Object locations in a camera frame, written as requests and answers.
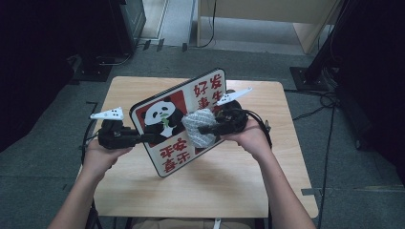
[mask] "panda illustration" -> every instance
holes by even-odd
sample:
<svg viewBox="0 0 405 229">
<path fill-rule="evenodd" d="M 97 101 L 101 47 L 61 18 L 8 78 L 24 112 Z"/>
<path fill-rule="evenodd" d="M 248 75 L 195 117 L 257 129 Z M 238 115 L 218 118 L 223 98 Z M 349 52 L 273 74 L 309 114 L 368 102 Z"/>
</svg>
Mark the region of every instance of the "panda illustration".
<svg viewBox="0 0 405 229">
<path fill-rule="evenodd" d="M 162 143 L 168 137 L 184 131 L 181 123 L 184 114 L 171 102 L 170 97 L 152 105 L 141 117 L 145 121 L 144 132 L 156 135 L 154 142 L 151 142 L 153 144 Z"/>
</svg>

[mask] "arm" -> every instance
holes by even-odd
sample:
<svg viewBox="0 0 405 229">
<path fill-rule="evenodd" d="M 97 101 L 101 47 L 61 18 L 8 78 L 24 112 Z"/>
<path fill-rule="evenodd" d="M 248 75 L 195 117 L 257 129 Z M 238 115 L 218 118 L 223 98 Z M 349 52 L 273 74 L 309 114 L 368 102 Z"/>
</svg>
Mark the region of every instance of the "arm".
<svg viewBox="0 0 405 229">
<path fill-rule="evenodd" d="M 275 228 L 315 228 L 304 206 L 295 196 L 268 145 L 265 134 L 256 121 L 248 120 L 242 133 L 224 135 L 222 138 L 238 142 L 258 161 Z"/>
<path fill-rule="evenodd" d="M 118 157 L 131 149 L 107 150 L 97 140 L 91 141 L 75 186 L 48 228 L 84 228 L 98 183 Z"/>
</svg>

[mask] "black cable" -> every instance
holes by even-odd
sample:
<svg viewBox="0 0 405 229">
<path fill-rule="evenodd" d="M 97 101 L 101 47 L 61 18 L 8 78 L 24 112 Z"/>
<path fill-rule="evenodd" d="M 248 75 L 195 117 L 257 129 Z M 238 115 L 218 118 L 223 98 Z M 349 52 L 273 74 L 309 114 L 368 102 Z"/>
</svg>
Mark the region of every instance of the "black cable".
<svg viewBox="0 0 405 229">
<path fill-rule="evenodd" d="M 336 81 L 334 80 L 334 76 L 333 74 L 330 73 L 330 68 L 328 67 L 324 67 L 322 69 L 321 74 L 324 76 L 324 78 L 327 80 L 327 82 L 335 89 L 338 84 L 336 83 Z"/>
<path fill-rule="evenodd" d="M 319 98 L 319 102 L 320 102 L 320 103 L 322 104 L 322 106 L 325 107 L 325 108 L 332 108 L 332 107 L 334 107 L 335 105 L 337 105 L 337 101 L 334 100 L 334 99 L 332 99 L 332 98 L 329 96 L 329 94 L 332 95 L 332 96 L 335 96 L 334 93 L 324 93 L 324 94 Z M 323 100 L 324 98 L 327 98 L 327 99 L 330 101 L 330 104 L 325 104 L 325 102 L 324 102 L 324 100 Z"/>
<path fill-rule="evenodd" d="M 131 57 L 131 54 L 128 54 L 128 56 L 126 57 L 125 60 L 122 60 L 121 62 L 117 62 L 117 63 L 112 63 L 112 64 L 103 64 L 103 63 L 99 63 L 98 65 L 100 66 L 118 66 L 118 65 L 122 65 L 125 62 L 127 62 L 127 60 L 129 60 L 129 58 Z"/>
<path fill-rule="evenodd" d="M 303 117 L 308 117 L 308 116 L 314 115 L 314 114 L 316 114 L 316 113 L 322 111 L 324 108 L 325 108 L 325 107 L 320 107 L 320 108 L 316 109 L 316 110 L 313 111 L 313 112 L 301 114 L 301 115 L 299 115 L 299 116 L 294 117 L 292 120 L 293 120 L 293 121 L 296 121 L 296 120 L 301 119 L 301 118 L 303 118 Z"/>
<path fill-rule="evenodd" d="M 330 139 L 331 139 L 331 133 L 333 130 L 334 109 L 335 109 L 335 106 L 333 106 L 332 110 L 331 110 L 330 132 L 329 132 L 329 136 L 328 136 L 327 152 L 325 153 L 324 179 L 322 182 L 321 206 L 319 207 L 319 214 L 318 214 L 318 226 L 317 226 L 318 229 L 320 229 L 321 225 L 322 225 L 322 217 L 323 217 L 323 210 L 324 210 L 324 203 L 325 203 L 325 192 L 326 192 L 326 188 L 327 188 L 327 177 L 328 177 L 328 161 L 329 161 L 329 153 L 330 153 Z"/>
<path fill-rule="evenodd" d="M 207 47 L 212 40 L 214 39 L 214 34 L 215 34 L 215 13 L 217 12 L 217 0 L 215 0 L 214 2 L 214 12 L 212 13 L 212 35 L 211 35 L 211 39 L 209 39 L 208 43 L 206 43 L 203 46 L 199 46 L 198 48 L 202 49 Z"/>
<path fill-rule="evenodd" d="M 268 145 L 270 146 L 270 149 L 272 148 L 272 142 L 271 142 L 271 138 L 270 138 L 270 126 L 268 125 L 268 121 L 266 120 L 265 122 L 263 122 L 262 118 L 250 111 L 250 110 L 244 110 L 244 109 L 239 109 L 239 108 L 233 108 L 230 109 L 230 111 L 239 111 L 239 112 L 243 112 L 251 117 L 253 117 L 253 119 L 255 119 L 257 121 L 257 123 L 259 124 L 260 129 L 265 133 Z"/>
<path fill-rule="evenodd" d="M 312 91 L 298 91 L 298 90 L 292 90 L 292 89 L 284 89 L 284 92 L 286 92 L 286 93 L 296 93 L 296 94 L 309 94 L 309 95 L 316 95 L 316 96 L 322 96 L 323 95 L 321 93 L 312 92 Z"/>
<path fill-rule="evenodd" d="M 92 109 L 92 114 L 93 114 L 95 112 L 95 110 L 96 110 L 96 107 L 97 107 L 98 103 L 97 102 L 86 102 L 86 104 L 94 104 L 94 107 Z M 92 128 L 92 126 L 93 126 L 93 124 L 95 122 L 96 122 L 95 119 L 92 119 L 90 121 L 90 123 L 87 126 L 86 131 L 84 133 L 83 141 L 81 142 L 81 165 L 82 166 L 83 166 L 83 163 L 84 163 L 84 157 L 86 156 L 86 147 L 87 147 L 87 140 L 88 140 L 87 136 L 89 135 L 90 129 Z M 92 208 L 96 209 L 96 204 L 95 204 L 95 199 L 94 198 L 93 198 L 93 201 L 92 201 Z M 97 225 L 98 225 L 98 228 L 101 228 L 100 227 L 101 224 L 99 223 L 99 219 L 97 219 Z"/>
<path fill-rule="evenodd" d="M 95 138 L 96 136 L 98 136 L 98 131 L 94 135 L 86 138 L 86 141 L 91 140 L 91 139 Z"/>
<path fill-rule="evenodd" d="M 214 35 L 215 31 L 214 31 L 214 28 L 213 28 L 214 20 L 211 23 L 211 20 L 209 20 L 209 18 L 208 18 L 208 24 L 209 24 L 209 28 L 211 28 L 211 30 L 212 30 L 211 37 L 214 38 L 215 37 L 215 35 Z M 213 41 L 214 41 L 214 46 L 215 46 L 217 44 L 217 41 L 215 40 L 215 38 L 213 39 Z"/>
</svg>

